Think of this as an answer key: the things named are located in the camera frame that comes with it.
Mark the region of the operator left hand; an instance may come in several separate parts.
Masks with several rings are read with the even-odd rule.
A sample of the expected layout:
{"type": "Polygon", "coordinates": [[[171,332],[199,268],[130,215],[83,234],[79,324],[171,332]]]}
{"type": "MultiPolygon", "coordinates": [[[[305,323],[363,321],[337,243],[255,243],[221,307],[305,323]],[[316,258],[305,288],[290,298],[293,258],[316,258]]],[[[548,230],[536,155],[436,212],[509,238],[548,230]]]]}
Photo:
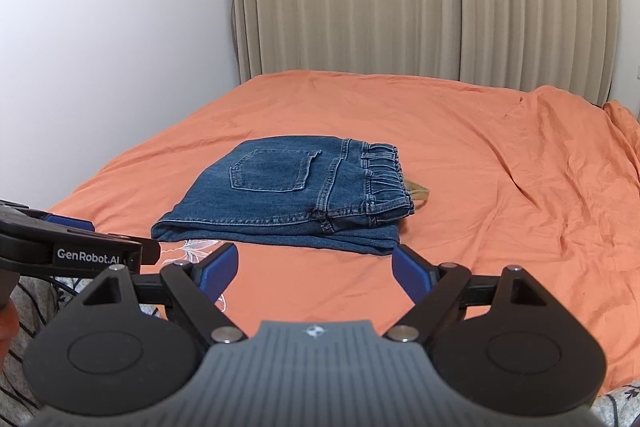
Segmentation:
{"type": "Polygon", "coordinates": [[[20,276],[15,272],[2,270],[0,273],[0,362],[9,352],[13,338],[20,329],[20,320],[11,293],[20,276]]]}

